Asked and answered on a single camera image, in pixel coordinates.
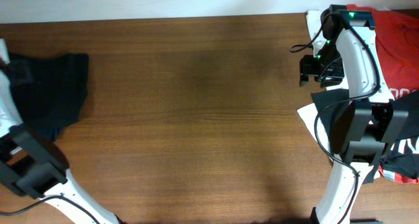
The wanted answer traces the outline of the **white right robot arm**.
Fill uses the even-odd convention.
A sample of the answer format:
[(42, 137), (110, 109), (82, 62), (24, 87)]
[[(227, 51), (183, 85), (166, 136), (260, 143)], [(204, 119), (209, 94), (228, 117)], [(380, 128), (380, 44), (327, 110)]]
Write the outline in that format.
[(328, 103), (314, 119), (332, 107), (344, 111), (331, 124), (323, 152), (333, 161), (331, 177), (320, 203), (313, 207), (310, 223), (349, 223), (350, 212), (364, 180), (373, 176), (380, 158), (396, 141), (409, 110), (396, 105), (380, 68), (376, 52), (373, 14), (331, 5), (320, 16), (314, 51), (300, 60), (300, 84), (310, 77), (322, 86), (347, 83), (349, 97)]

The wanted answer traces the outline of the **black shorts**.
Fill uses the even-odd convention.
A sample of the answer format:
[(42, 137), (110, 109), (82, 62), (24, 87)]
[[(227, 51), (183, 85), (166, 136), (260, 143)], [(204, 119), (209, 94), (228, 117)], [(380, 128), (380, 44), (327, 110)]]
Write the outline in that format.
[(79, 121), (87, 98), (89, 55), (34, 58), (10, 53), (3, 68), (23, 123), (49, 141)]

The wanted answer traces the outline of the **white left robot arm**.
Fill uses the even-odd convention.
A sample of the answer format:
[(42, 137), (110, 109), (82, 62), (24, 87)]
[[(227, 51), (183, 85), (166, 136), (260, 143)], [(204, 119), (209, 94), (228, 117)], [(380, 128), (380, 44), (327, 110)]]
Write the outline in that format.
[(47, 203), (74, 223), (121, 223), (76, 182), (54, 143), (79, 120), (88, 64), (87, 54), (12, 54), (1, 41), (1, 184), (36, 201), (10, 215)]

